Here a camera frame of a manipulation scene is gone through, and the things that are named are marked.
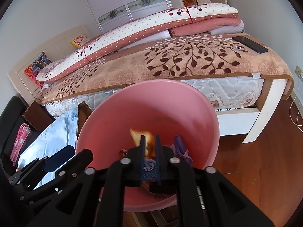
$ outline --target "pink towel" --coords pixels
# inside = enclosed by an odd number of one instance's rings
[[[193,24],[174,27],[170,29],[170,34],[172,37],[189,36],[211,31],[222,26],[238,26],[240,23],[241,20],[237,17],[205,19]]]
[[[13,162],[13,166],[16,166],[19,152],[23,146],[25,139],[27,138],[27,136],[30,132],[31,132],[31,129],[29,128],[29,125],[27,125],[25,123],[20,125],[12,153],[10,155],[10,159]]]

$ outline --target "pink plastic basin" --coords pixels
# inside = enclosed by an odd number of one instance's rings
[[[194,87],[173,80],[151,80],[130,85],[109,97],[90,115],[76,152],[93,152],[89,167],[110,167],[121,159],[120,149],[134,147],[129,129],[160,135],[171,145],[181,135],[196,168],[211,166],[219,145],[217,115],[209,100]],[[154,211],[175,205],[176,197],[156,201],[144,188],[125,188],[125,211]]]

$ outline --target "headboard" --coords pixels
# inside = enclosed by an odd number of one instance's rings
[[[91,38],[89,32],[84,26],[74,27],[51,38],[27,54],[8,72],[7,75],[13,86],[29,105],[39,94],[40,87],[28,76],[26,76],[23,71],[27,68],[27,66],[29,66],[37,59],[42,51],[44,51],[51,62],[60,60],[65,56],[71,54],[77,48],[73,46],[70,41],[82,34],[85,34],[88,38]]]

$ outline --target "black phone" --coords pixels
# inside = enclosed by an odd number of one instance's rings
[[[233,40],[244,44],[245,46],[251,48],[252,50],[258,52],[259,54],[265,53],[268,51],[267,48],[263,47],[262,45],[254,42],[253,40],[250,40],[247,37],[244,36],[237,36],[237,37],[232,37]]]

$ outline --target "white mattress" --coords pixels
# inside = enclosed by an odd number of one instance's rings
[[[181,80],[201,91],[215,109],[244,108],[253,105],[260,96],[263,79],[252,77],[227,77]],[[120,89],[110,89],[45,104],[53,117],[59,117],[74,105],[85,101],[94,110],[100,103]]]

